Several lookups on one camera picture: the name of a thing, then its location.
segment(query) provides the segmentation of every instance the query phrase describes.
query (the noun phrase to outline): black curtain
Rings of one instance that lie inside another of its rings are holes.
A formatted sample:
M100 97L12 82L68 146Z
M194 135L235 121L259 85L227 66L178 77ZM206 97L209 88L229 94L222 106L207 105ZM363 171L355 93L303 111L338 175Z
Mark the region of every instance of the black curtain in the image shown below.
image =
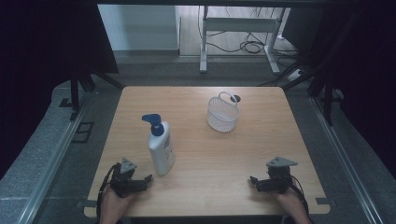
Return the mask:
M332 67L341 108L396 176L396 13L387 1L371 2Z
M97 5L9 1L0 14L3 177L43 119L57 85L72 72L87 76L92 69L118 68Z

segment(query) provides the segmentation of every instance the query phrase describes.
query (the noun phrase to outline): human arm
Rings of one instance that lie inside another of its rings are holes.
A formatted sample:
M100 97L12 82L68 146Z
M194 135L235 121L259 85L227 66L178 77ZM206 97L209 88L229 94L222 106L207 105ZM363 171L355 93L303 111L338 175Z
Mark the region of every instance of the human arm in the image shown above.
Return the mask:
M106 186L101 203L99 224L116 224L135 200L135 197L135 194L130 194L121 198L110 186Z
M311 223L298 194L292 188L288 188L283 194L277 192L270 194L276 198L296 224Z

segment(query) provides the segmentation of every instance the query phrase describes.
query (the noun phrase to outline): basket handle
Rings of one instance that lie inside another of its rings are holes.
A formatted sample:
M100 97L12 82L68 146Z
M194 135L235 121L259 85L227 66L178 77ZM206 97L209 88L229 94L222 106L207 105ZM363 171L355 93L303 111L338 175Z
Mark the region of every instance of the basket handle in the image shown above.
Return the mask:
M220 96L221 96L223 93L225 93L225 94L227 94L227 95L230 95L230 96L233 98L233 102L235 103L235 106L238 107L238 101L236 100L235 96L233 96L233 94L230 93L230 92L228 92L228 91L221 91L221 92L219 93L219 98L221 98Z

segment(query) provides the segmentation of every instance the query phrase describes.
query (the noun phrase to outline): white basket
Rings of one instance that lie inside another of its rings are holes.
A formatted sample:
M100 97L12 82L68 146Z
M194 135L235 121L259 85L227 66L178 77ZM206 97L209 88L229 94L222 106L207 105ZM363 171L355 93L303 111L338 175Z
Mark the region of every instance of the white basket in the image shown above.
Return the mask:
M228 103L220 96L226 93L233 98L234 104ZM207 123L213 129L227 133L235 128L239 117L239 108L236 98L227 91L219 93L218 97L210 99L207 106Z

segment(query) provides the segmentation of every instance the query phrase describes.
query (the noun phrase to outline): white plastic bottle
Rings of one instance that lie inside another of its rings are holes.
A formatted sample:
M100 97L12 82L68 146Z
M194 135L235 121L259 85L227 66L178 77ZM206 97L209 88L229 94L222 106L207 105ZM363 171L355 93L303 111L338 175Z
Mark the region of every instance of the white plastic bottle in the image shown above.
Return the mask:
M159 114L148 114L142 120L151 124L151 133L148 135L148 149L154 163L157 175L166 175L175 162L172 149L169 123L161 122Z

